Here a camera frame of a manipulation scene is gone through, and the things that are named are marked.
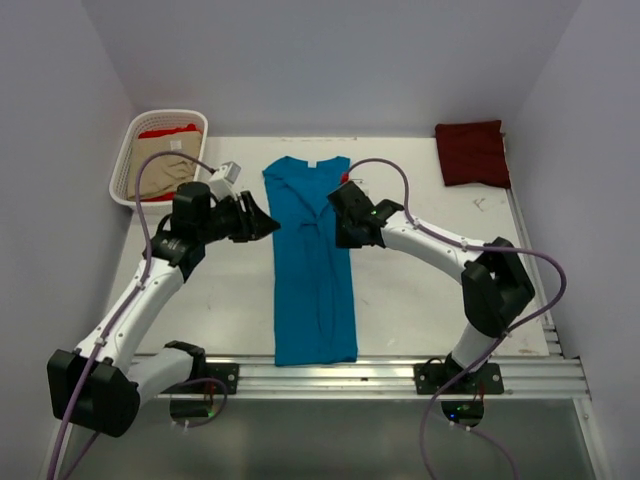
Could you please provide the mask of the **blue t shirt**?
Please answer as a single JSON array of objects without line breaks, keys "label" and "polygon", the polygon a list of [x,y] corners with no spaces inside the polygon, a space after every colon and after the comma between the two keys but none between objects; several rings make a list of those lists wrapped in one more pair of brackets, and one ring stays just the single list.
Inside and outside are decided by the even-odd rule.
[{"label": "blue t shirt", "polygon": [[307,162],[290,156],[263,170],[273,236],[275,364],[354,362],[358,356],[349,251],[336,246],[328,195],[346,157]]}]

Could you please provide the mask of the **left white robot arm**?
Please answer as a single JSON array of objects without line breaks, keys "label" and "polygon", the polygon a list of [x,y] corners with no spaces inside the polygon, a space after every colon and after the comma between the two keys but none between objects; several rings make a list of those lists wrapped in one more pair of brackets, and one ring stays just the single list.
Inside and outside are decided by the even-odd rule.
[{"label": "left white robot arm", "polygon": [[204,259],[208,244],[261,240],[279,229],[248,191],[227,196],[202,182],[179,186],[172,211],[148,235],[134,278],[100,324],[73,350],[56,350],[47,363],[54,416],[114,438],[133,424],[140,408],[156,395],[185,392],[213,383],[203,348],[167,343],[151,358],[133,358],[152,323]]}]

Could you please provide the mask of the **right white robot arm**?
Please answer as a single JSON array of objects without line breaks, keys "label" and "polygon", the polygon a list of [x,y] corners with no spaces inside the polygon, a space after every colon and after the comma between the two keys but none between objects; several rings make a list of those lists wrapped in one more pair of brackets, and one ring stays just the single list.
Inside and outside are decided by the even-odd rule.
[{"label": "right white robot arm", "polygon": [[484,361],[480,356],[504,338],[535,296],[513,244],[502,237],[488,244],[455,237],[420,223],[400,203],[389,199],[373,203],[352,181],[330,193],[328,202],[336,215],[338,247],[398,251],[460,285],[467,326],[432,377],[438,386],[447,382],[454,391],[470,391],[481,380]]}]

